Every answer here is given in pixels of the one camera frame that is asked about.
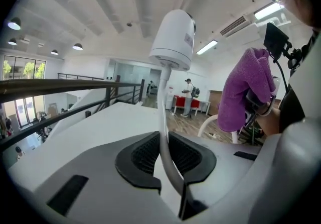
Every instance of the fluorescent light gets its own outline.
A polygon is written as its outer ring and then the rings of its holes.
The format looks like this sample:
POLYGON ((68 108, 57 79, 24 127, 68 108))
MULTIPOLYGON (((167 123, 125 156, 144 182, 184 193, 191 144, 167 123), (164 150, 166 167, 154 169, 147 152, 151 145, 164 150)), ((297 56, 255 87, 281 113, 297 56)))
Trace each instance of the fluorescent light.
POLYGON ((82 49, 82 45, 79 44, 79 43, 75 44, 72 48, 74 48, 75 50, 78 50, 78 51, 82 51, 83 50, 82 49))
POLYGON ((17 17, 13 18, 9 23, 8 27, 14 30, 19 30, 21 28, 21 20, 17 17))
POLYGON ((15 38, 11 38, 9 41, 8 41, 8 44, 10 45, 17 45, 17 41, 15 38))
POLYGON ((211 49, 215 45, 217 45, 217 41, 213 40, 210 43, 208 43, 206 46, 204 46, 201 50, 199 50, 196 54, 201 55, 201 54, 205 53, 207 50, 211 49))
POLYGON ((254 13, 254 16, 256 17, 256 19, 260 20, 274 12, 277 12, 279 11, 280 9, 283 9, 284 6, 283 5, 280 5, 280 4, 277 4, 277 3, 274 3, 272 5, 269 5, 268 7, 258 11, 257 13, 254 13))
POLYGON ((53 55, 58 55, 59 53, 58 53, 57 50, 52 50, 51 54, 53 54, 53 55))

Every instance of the backpack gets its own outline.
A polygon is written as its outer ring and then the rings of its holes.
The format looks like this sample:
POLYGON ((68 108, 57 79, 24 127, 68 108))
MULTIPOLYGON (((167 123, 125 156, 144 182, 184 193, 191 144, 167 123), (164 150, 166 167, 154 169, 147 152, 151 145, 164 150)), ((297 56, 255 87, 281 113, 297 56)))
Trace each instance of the backpack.
POLYGON ((192 86, 193 86, 193 90, 192 90, 192 92, 191 92, 191 96, 192 96, 193 98, 199 97, 199 95, 200 95, 200 90, 199 90, 197 87, 194 87, 193 84, 192 84, 192 86))

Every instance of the black slot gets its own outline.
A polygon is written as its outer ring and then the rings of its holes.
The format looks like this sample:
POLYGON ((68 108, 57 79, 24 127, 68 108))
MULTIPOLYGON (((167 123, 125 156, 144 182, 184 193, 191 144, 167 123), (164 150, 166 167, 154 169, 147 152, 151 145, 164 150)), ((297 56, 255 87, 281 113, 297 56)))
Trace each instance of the black slot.
POLYGON ((81 190, 84 188, 88 179, 89 178, 80 175, 72 176, 54 197, 47 202, 47 205, 65 216, 81 190))
POLYGON ((245 153, 245 152, 241 152, 241 151, 237 151, 234 155, 244 158, 244 159, 251 160, 251 161, 255 161, 255 159, 257 157, 257 155, 255 155, 255 154, 249 154, 249 153, 245 153))

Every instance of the doorway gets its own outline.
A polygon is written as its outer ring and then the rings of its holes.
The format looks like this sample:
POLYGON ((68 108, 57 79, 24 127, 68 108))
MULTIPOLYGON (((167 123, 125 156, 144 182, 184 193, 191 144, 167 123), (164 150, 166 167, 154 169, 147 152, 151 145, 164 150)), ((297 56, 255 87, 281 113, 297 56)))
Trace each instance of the doorway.
POLYGON ((30 125, 36 117, 35 99, 33 97, 15 100, 15 108, 20 128, 30 125))

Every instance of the white plastic surface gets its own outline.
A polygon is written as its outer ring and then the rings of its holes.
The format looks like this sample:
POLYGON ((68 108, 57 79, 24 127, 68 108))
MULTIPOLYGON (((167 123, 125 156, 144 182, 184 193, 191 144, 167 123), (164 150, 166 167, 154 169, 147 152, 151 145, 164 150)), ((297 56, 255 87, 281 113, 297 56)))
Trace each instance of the white plastic surface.
MULTIPOLYGON (((55 171, 90 148, 159 130, 158 118, 157 109, 118 102, 47 140, 13 165, 8 174, 13 182, 34 192, 55 171)), ((154 176, 162 182, 161 198, 178 214, 181 197, 167 178, 160 156, 154 176)))
POLYGON ((149 59, 157 65, 171 63, 174 70, 189 70, 194 46, 194 22, 182 10, 173 10, 163 19, 149 59))

